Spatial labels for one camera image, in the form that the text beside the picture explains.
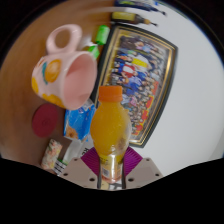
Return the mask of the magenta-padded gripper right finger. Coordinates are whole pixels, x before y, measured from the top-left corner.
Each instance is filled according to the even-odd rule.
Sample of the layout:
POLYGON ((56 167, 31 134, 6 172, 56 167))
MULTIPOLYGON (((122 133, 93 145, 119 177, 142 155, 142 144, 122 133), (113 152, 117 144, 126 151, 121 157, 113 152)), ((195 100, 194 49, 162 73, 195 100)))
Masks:
POLYGON ((162 177, 162 173, 151 158, 143 158, 131 147, 127 149, 123 158, 124 189, 140 188, 162 177))

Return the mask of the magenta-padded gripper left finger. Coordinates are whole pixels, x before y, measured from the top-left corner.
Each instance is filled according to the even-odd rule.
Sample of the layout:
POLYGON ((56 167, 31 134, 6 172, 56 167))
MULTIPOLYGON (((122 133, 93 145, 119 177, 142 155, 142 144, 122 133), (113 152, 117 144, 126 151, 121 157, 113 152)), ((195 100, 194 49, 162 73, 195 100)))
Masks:
POLYGON ((100 160, 95 148, 81 158, 74 157, 62 171, 61 177, 84 188, 97 189, 100 160))

